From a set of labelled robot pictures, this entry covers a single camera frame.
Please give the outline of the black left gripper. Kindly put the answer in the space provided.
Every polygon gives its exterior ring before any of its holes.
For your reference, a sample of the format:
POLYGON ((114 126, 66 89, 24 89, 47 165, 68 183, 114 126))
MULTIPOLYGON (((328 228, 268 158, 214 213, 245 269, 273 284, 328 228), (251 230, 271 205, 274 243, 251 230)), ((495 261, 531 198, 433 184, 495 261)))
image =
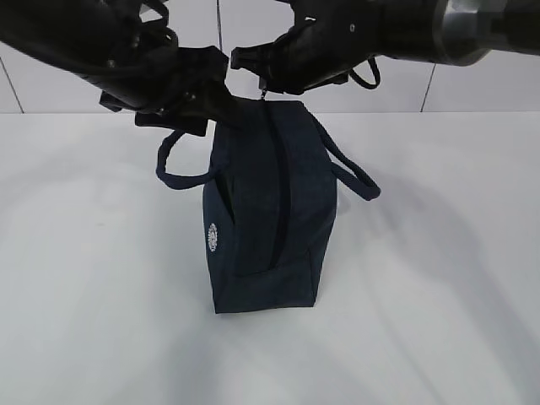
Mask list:
POLYGON ((209 120, 242 127, 238 100, 226 79, 229 58, 216 46, 160 49, 148 54, 141 76, 106 79, 100 104, 135 112, 137 127, 159 127, 205 137, 209 120))

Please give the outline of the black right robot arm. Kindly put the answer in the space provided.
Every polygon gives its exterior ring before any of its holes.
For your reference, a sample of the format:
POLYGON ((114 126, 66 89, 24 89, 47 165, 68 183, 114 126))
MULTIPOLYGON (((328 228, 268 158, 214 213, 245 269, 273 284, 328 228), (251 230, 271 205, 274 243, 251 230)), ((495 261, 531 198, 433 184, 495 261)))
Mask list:
POLYGON ((537 1, 292 1, 294 24, 275 41, 236 47, 230 66, 260 89, 302 95, 353 80, 381 82, 377 57, 466 67, 490 51, 539 53, 537 1))

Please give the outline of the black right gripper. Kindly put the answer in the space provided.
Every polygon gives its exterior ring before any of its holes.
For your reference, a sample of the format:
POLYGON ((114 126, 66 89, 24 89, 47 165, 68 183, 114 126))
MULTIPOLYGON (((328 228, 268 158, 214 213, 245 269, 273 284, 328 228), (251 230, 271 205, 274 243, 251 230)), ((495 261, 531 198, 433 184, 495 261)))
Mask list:
POLYGON ((259 78, 259 89, 302 95, 329 84, 345 84, 348 68, 332 43, 332 28, 322 21, 293 26, 275 41, 231 52, 230 67, 259 78))

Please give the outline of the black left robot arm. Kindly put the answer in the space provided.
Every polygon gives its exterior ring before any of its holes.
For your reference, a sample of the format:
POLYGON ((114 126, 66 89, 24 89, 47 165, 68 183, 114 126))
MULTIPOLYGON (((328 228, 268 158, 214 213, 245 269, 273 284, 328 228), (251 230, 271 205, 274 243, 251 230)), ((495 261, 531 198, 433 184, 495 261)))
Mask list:
POLYGON ((182 47, 163 1, 3 1, 1 41, 100 89, 100 104, 138 127, 204 136, 241 125, 216 46, 182 47))

